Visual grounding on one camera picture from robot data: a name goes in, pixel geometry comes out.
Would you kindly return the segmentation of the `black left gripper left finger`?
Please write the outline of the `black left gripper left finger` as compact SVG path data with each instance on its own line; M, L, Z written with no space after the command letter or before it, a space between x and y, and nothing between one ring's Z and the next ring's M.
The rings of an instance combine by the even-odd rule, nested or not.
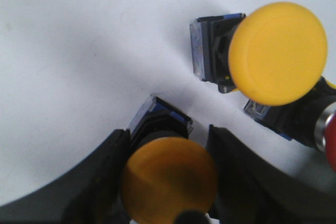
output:
M114 130L70 171L1 206L1 223L129 223L119 182L130 154L130 132Z

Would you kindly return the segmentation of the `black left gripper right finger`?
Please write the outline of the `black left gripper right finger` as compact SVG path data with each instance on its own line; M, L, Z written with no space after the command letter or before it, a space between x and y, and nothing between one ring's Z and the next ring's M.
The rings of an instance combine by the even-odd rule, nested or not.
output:
M335 196L278 170L228 129L209 125L207 150L218 169L209 215L220 223L335 223Z

